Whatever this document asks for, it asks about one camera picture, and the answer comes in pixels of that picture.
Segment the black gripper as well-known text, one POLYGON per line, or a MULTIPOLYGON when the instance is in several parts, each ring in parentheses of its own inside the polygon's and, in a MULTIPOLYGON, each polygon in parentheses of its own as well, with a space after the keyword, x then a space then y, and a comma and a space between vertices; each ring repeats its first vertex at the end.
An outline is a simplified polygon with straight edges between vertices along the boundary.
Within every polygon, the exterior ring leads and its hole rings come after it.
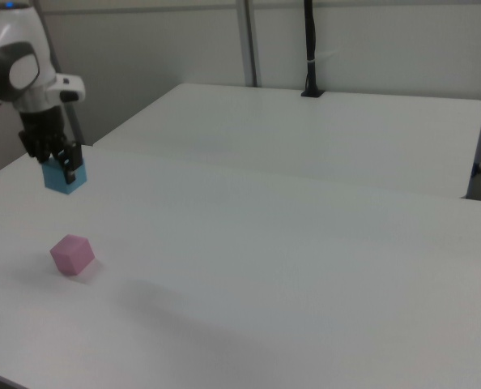
POLYGON ((73 183, 76 170, 83 164, 81 144, 64 133, 64 118, 59 105, 35 113, 20 113, 23 130, 19 138, 26 152, 44 164, 53 156, 59 160, 66 183, 73 183))

